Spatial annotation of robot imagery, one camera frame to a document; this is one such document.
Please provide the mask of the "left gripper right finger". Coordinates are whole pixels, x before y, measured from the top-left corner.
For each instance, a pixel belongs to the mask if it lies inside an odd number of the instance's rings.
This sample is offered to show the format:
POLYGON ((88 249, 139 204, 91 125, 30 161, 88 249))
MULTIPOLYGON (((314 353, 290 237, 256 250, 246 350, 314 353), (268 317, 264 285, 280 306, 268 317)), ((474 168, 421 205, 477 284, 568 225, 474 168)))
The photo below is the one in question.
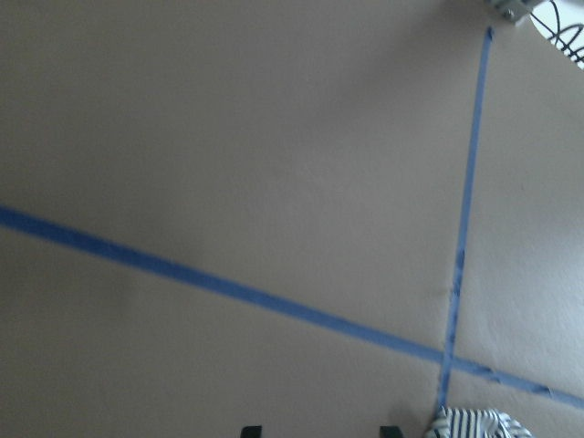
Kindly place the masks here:
POLYGON ((382 425, 379 429, 380 438, 402 438, 402 430, 395 425, 382 425))

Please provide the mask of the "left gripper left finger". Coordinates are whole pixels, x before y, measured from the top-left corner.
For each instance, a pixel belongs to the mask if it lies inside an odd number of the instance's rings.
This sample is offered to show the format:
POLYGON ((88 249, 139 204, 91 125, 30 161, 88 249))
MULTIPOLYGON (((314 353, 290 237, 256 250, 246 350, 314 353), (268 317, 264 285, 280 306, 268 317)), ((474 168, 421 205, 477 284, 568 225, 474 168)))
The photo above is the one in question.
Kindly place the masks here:
POLYGON ((244 426, 241 430, 241 438, 261 438, 262 430, 261 425, 244 426))

